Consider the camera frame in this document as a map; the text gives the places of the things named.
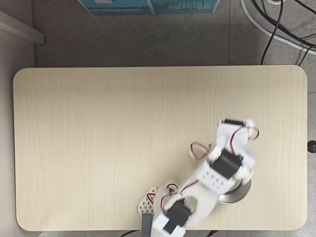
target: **wood grain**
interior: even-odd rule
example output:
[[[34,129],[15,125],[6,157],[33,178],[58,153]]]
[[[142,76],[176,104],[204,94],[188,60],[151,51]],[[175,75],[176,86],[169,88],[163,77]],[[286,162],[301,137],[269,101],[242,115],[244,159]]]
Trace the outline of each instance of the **wood grain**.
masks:
[[[218,118],[253,118],[248,196],[200,230],[294,230],[307,217],[307,77],[296,66],[25,69],[14,79],[16,215],[29,231],[141,228],[150,186],[196,168]]]

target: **red wire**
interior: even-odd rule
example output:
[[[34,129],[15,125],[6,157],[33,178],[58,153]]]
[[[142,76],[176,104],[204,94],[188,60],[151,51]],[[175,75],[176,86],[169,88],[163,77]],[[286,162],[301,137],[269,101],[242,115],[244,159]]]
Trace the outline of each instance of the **red wire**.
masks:
[[[198,158],[198,157],[196,156],[196,154],[194,153],[194,151],[193,151],[193,145],[200,146],[200,147],[202,147],[204,150],[209,151],[209,148],[206,147],[205,145],[203,145],[202,143],[200,143],[200,142],[192,142],[192,143],[190,144],[190,151],[191,151],[191,153],[192,153],[194,159],[199,160],[199,159],[201,159],[201,158]]]
[[[192,185],[196,184],[198,182],[198,180],[194,181],[193,183],[191,184],[188,184],[187,186],[185,186],[180,193],[182,193],[185,189],[187,189],[188,187],[191,187]]]
[[[235,136],[235,134],[239,131],[239,130],[241,130],[242,128],[243,128],[244,126],[241,126],[240,128],[238,128],[233,134],[232,134],[232,136],[231,136],[231,139],[230,139],[230,141],[229,141],[229,145],[230,145],[230,147],[231,147],[231,150],[232,150],[232,153],[235,155],[235,152],[234,152],[234,149],[233,149],[233,138],[234,138],[234,136]]]
[[[161,207],[161,209],[162,209],[162,211],[163,211],[164,213],[166,212],[166,211],[164,210],[164,208],[163,208],[163,200],[164,200],[164,198],[166,198],[167,196],[172,196],[172,195],[174,195],[174,194],[176,194],[176,193],[167,194],[167,195],[165,195],[165,196],[163,196],[163,197],[161,198],[160,207]]]
[[[148,198],[148,200],[149,200],[152,204],[154,204],[154,201],[152,200],[152,198],[150,197],[150,195],[155,196],[156,194],[154,194],[154,193],[147,193],[147,194],[146,194],[146,197]]]
[[[257,131],[257,135],[255,136],[255,137],[248,137],[248,140],[255,140],[255,139],[257,139],[258,137],[259,137],[259,129],[257,129],[256,127],[251,127],[251,126],[241,126],[240,128],[238,128],[233,134],[232,134],[232,136],[231,136],[231,139],[230,139],[230,141],[229,141],[229,145],[230,145],[230,147],[231,147],[231,150],[232,150],[232,154],[234,154],[235,155],[235,152],[234,152],[234,149],[233,149],[233,138],[234,138],[234,136],[235,136],[235,134],[239,131],[239,130],[241,130],[242,128],[248,128],[248,129],[254,129],[254,130],[256,130]]]
[[[167,188],[169,189],[170,185],[174,185],[177,189],[178,189],[178,186],[176,184],[168,184],[167,185]]]

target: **white cable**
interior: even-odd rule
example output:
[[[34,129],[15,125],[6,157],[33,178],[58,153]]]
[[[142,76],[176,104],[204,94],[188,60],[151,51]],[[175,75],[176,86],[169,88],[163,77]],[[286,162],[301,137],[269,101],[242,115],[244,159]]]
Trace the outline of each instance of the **white cable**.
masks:
[[[249,12],[247,11],[247,8],[246,8],[246,5],[245,5],[244,0],[240,0],[240,4],[241,4],[241,8],[242,8],[243,12],[245,13],[246,17],[251,21],[251,23],[252,23],[255,27],[257,27],[259,31],[261,31],[261,32],[263,32],[263,33],[265,33],[266,35],[268,35],[268,36],[271,37],[271,36],[272,36],[272,33],[269,32],[269,31],[267,31],[267,30],[266,30],[265,28],[263,28],[261,25],[259,25],[259,24],[252,18],[252,16],[249,14]],[[282,37],[280,37],[280,36],[275,35],[275,36],[274,36],[274,39],[276,39],[276,40],[278,40],[278,41],[281,41],[281,42],[283,42],[283,43],[286,43],[286,44],[288,44],[289,46],[292,46],[292,47],[294,47],[294,48],[296,48],[296,49],[299,49],[299,50],[302,50],[302,51],[304,51],[304,52],[307,51],[307,48],[302,47],[302,46],[300,46],[300,45],[298,45],[298,44],[296,44],[296,43],[293,43],[292,41],[289,41],[289,40],[287,40],[287,39],[285,39],[285,38],[282,38]],[[313,54],[313,55],[316,55],[316,51],[313,51],[313,50],[309,50],[308,53]]]
[[[274,1],[274,0],[266,0],[268,3],[272,4],[272,5],[280,5],[281,1]]]

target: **robotic arm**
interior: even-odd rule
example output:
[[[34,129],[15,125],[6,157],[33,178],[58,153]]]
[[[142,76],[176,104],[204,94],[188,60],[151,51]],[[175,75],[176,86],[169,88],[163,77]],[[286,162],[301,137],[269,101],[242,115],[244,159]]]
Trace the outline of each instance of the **robotic arm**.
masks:
[[[218,198],[236,182],[249,182],[255,164],[247,143],[252,137],[251,120],[220,121],[216,145],[203,158],[200,165],[177,190],[167,185],[157,190],[154,200],[152,237],[182,237],[186,227],[202,222],[214,209]],[[196,208],[188,207],[190,198],[197,201]]]

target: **black cable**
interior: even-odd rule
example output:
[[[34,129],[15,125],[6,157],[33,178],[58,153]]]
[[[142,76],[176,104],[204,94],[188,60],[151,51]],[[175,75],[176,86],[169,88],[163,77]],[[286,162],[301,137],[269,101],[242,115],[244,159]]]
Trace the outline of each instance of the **black cable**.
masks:
[[[206,237],[211,237],[213,234],[217,233],[218,231],[210,231]]]
[[[316,35],[316,33],[312,33],[312,34],[310,34],[308,36],[301,37],[301,39],[306,39],[306,38],[309,38],[309,37],[312,37],[312,36],[315,36],[315,35]]]
[[[306,58],[306,55],[307,55],[308,51],[310,51],[312,48],[315,48],[315,47],[316,47],[316,45],[315,45],[315,46],[311,46],[311,47],[309,47],[309,48],[306,50],[306,52],[305,52],[305,54],[304,54],[302,60],[301,60],[300,63],[298,64],[298,66],[301,66],[301,65],[302,65],[304,59]]]
[[[270,16],[266,15],[261,8],[259,7],[259,5],[257,4],[256,0],[251,0],[253,5],[255,6],[255,8],[257,9],[257,11],[267,20],[269,21],[272,25],[276,26],[277,22],[276,20],[274,20],[273,18],[271,18]],[[286,33],[288,36],[292,37],[293,39],[297,40],[300,43],[303,43],[307,46],[314,46],[316,44],[313,43],[309,43],[303,39],[301,39],[300,37],[296,36],[295,34],[293,34],[292,32],[290,32],[287,28],[285,28],[283,25],[279,24],[278,28],[283,31],[284,33]]]
[[[295,2],[297,2],[298,4],[300,4],[303,8],[307,9],[308,11],[314,13],[316,15],[316,11],[311,9],[309,6],[306,6],[304,3],[302,3],[301,1],[299,0],[294,0]]]
[[[261,5],[262,5],[262,9],[265,12],[265,14],[267,15],[267,10],[266,10],[266,6],[265,6],[265,0],[261,0]]]
[[[275,27],[275,29],[274,29],[274,31],[273,31],[270,39],[269,39],[269,42],[268,42],[268,44],[266,46],[265,51],[263,52],[263,55],[262,55],[262,58],[261,58],[261,63],[260,63],[261,65],[263,65],[263,61],[265,60],[265,56],[266,56],[266,53],[268,51],[268,48],[269,48],[274,36],[276,35],[278,25],[280,24],[281,16],[282,16],[282,13],[283,13],[283,4],[284,4],[283,0],[281,0],[280,13],[279,13],[278,18],[277,18],[276,27]]]
[[[136,232],[136,231],[128,231],[128,232],[124,233],[123,235],[121,235],[120,237],[125,237],[133,232]]]

